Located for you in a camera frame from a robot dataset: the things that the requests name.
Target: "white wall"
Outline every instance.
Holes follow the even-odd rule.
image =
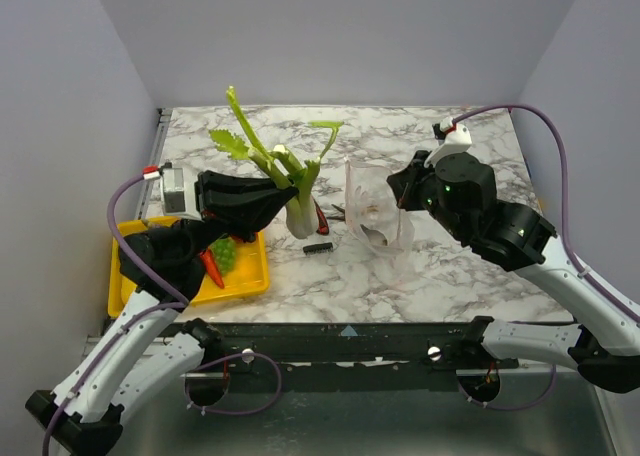
[[[99,0],[0,0],[0,40],[0,453],[31,456],[24,403],[105,314],[107,200],[146,163],[157,113]]]
[[[573,0],[102,0],[158,105],[516,97]]]
[[[571,234],[590,265],[640,302],[640,5],[638,0],[576,0],[528,81],[520,101],[543,109],[568,152]],[[546,214],[559,223],[559,160],[535,118],[514,112],[520,145]],[[640,452],[640,391],[620,396],[626,432]]]

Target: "bok choy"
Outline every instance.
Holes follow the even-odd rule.
[[[298,239],[305,239],[318,229],[318,216],[311,196],[311,189],[318,174],[320,163],[329,151],[338,136],[342,122],[336,121],[312,121],[309,123],[314,128],[327,128],[331,130],[329,141],[320,155],[302,164],[298,158],[284,145],[279,144],[271,151],[267,150],[258,136],[253,131],[249,121],[245,117],[233,86],[227,90],[227,100],[236,116],[242,130],[247,136],[249,144],[242,136],[232,134],[227,130],[214,129],[209,131],[211,139],[219,151],[228,153],[229,158],[236,160],[251,160],[264,174],[269,176],[278,188],[286,188],[294,185],[298,188],[298,196],[287,203],[287,228]]]

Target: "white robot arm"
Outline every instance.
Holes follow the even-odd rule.
[[[48,453],[50,435],[72,454],[107,454],[123,424],[169,381],[200,366],[205,353],[207,363],[234,353],[223,348],[217,330],[196,319],[181,325],[165,351],[135,366],[197,295],[205,276],[202,251],[225,234],[254,238],[297,194],[295,187],[278,189],[268,178],[212,171],[196,176],[171,165],[147,168],[144,174],[144,179],[162,178],[165,213],[184,219],[126,238],[116,234],[120,272],[137,289],[80,366],[53,391],[36,391],[27,401],[27,410],[47,428],[43,454]],[[123,188],[142,179],[134,178]],[[114,198],[122,192],[121,188]],[[173,293],[182,301],[175,301]]]
[[[464,125],[445,118],[433,129],[440,146],[417,151],[406,169],[387,180],[398,207],[428,211],[463,246],[531,281],[575,318],[562,326],[491,321],[482,347],[496,359],[576,369],[610,391],[640,386],[638,305],[569,255],[562,237],[535,210],[497,198],[493,169],[466,152],[471,136]]]

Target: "marble surface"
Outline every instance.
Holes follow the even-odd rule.
[[[344,121],[326,155],[314,194],[323,209],[344,204],[345,156],[397,171],[416,149],[434,149],[431,125],[463,108],[249,107],[247,117],[267,148],[286,144],[299,159],[317,155],[327,130],[307,126],[312,120]],[[469,151],[496,172],[498,196],[537,207],[511,119],[506,111],[468,122],[474,146]],[[173,111],[161,161],[193,170],[212,169],[259,175],[250,162],[219,153],[208,130],[227,128],[242,134],[228,108],[179,108]],[[158,186],[147,216],[161,214]],[[189,308],[194,316],[224,322],[442,322],[469,321],[476,315],[506,320],[570,320],[570,315],[535,286],[482,261],[461,248],[427,214],[412,213],[415,240],[407,270],[393,284],[376,276],[381,264],[347,231],[331,226],[331,236],[294,239],[282,212],[266,230],[271,288],[261,296]],[[330,240],[333,253],[304,256],[302,246]]]

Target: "plastic bag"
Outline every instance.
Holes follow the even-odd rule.
[[[389,168],[366,163],[345,162],[345,222],[349,232],[386,265],[376,265],[381,281],[390,283],[406,267],[413,244],[414,228],[406,211],[396,206],[387,177]]]

